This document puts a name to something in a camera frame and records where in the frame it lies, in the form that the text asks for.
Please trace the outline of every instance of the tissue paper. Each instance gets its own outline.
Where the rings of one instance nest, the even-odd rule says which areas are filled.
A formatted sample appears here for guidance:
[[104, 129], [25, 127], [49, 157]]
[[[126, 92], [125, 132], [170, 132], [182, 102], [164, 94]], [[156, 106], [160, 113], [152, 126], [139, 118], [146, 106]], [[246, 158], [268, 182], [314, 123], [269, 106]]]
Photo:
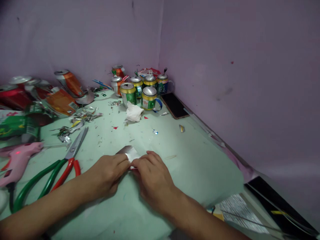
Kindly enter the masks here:
[[127, 119], [132, 122], [139, 122], [144, 110], [128, 101]]

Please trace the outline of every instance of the silver can top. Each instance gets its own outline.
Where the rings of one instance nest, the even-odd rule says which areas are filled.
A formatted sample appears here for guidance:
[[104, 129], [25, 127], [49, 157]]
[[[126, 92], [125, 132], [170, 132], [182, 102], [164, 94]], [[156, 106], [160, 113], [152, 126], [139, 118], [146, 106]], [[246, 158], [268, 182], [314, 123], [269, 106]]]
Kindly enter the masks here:
[[70, 72], [70, 71], [67, 69], [59, 70], [59, 71], [55, 71], [54, 75], [64, 75], [64, 74], [67, 74], [68, 72]]
[[143, 93], [144, 93], [144, 95], [152, 97], [152, 96], [157, 94], [157, 90], [155, 88], [153, 88], [153, 87], [145, 87], [143, 89]]
[[10, 84], [20, 84], [20, 83], [28, 82], [31, 79], [32, 79], [32, 77], [30, 77], [30, 76], [17, 76], [17, 77], [11, 78], [9, 83]]
[[36, 85], [36, 84], [38, 84], [38, 83], [40, 83], [40, 82], [41, 82], [41, 79], [40, 79], [40, 78], [34, 78], [34, 79], [30, 80], [29, 82], [26, 82], [25, 85], [28, 85], [28, 86], [30, 86], [30, 85]]
[[132, 83], [122, 83], [120, 85], [120, 88], [122, 88], [122, 89], [132, 89], [132, 88], [134, 88], [134, 85]]
[[0, 92], [10, 91], [12, 89], [16, 89], [17, 87], [18, 87], [17, 85], [11, 85], [11, 84], [1, 85]]
[[141, 82], [142, 78], [140, 76], [133, 76], [133, 77], [131, 77], [130, 81], [137, 83], [137, 82]]
[[111, 82], [120, 82], [122, 80], [122, 77], [120, 76], [114, 76], [111, 78]]
[[156, 77], [155, 76], [153, 76], [153, 75], [147, 75], [147, 76], [145, 76], [144, 77], [144, 79], [146, 80], [146, 81], [148, 81], [148, 82], [152, 82], [152, 81], [154, 81], [155, 79], [156, 79]]
[[158, 75], [158, 79], [167, 79], [168, 78], [168, 75], [167, 74], [160, 74]]
[[121, 64], [117, 64], [117, 65], [114, 65], [112, 68], [113, 69], [118, 69], [118, 68], [122, 68], [123, 66]]

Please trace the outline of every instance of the blue handle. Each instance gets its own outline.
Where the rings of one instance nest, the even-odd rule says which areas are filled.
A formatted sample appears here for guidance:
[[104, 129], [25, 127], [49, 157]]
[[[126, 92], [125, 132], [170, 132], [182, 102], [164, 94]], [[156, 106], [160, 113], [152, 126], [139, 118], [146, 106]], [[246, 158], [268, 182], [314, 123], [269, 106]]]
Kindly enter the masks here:
[[160, 104], [160, 110], [157, 110], [156, 108], [153, 108], [152, 110], [153, 110], [154, 112], [159, 112], [159, 111], [161, 111], [161, 109], [162, 109], [162, 102], [160, 101], [159, 98], [156, 98], [155, 100]]

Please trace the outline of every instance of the pull tab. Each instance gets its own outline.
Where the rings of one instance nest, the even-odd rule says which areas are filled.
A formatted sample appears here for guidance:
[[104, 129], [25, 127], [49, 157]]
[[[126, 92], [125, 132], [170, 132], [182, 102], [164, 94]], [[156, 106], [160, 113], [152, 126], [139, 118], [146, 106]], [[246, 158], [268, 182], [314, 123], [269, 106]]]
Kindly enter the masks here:
[[116, 70], [114, 70], [114, 69], [113, 69], [111, 72], [114, 74], [114, 77], [116, 77], [116, 76], [117, 76], [117, 75], [116, 75], [116, 73], [117, 73], [117, 71], [116, 71]]

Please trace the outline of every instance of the light green table cover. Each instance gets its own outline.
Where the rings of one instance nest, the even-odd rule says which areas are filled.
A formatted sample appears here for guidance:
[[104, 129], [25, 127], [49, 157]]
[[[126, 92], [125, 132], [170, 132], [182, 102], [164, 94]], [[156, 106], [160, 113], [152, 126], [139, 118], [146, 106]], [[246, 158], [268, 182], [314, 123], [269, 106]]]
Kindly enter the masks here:
[[[159, 113], [147, 111], [138, 123], [125, 126], [126, 109], [123, 105], [108, 105], [110, 101], [121, 100], [112, 91], [106, 97], [99, 97], [90, 104], [98, 107], [104, 115], [86, 122], [89, 127], [76, 159], [82, 173], [88, 170], [102, 155], [114, 155], [125, 145], [133, 145], [139, 154], [146, 150], [158, 153], [167, 165], [173, 181], [184, 193], [203, 206], [219, 203], [243, 189], [243, 177], [239, 169], [217, 147], [206, 133], [191, 118], [175, 120], [163, 106]], [[179, 124], [185, 127], [181, 133]], [[59, 144], [58, 131], [50, 131], [62, 126], [71, 126], [68, 118], [59, 119], [41, 128], [41, 138], [46, 144]], [[79, 131], [71, 134], [72, 140]], [[58, 159], [63, 159], [66, 148], [49, 148], [30, 159], [26, 171], [16, 187], [16, 196], [24, 185]], [[57, 176], [59, 179], [65, 165]], [[37, 200], [49, 174], [43, 177], [30, 191], [26, 204]], [[74, 169], [67, 181], [75, 177]], [[9, 206], [0, 219], [10, 214]], [[48, 230], [52, 239], [160, 239], [168, 236], [174, 226], [154, 212], [139, 196], [139, 188], [131, 173], [121, 180], [116, 195], [109, 199], [99, 199], [80, 207]]]

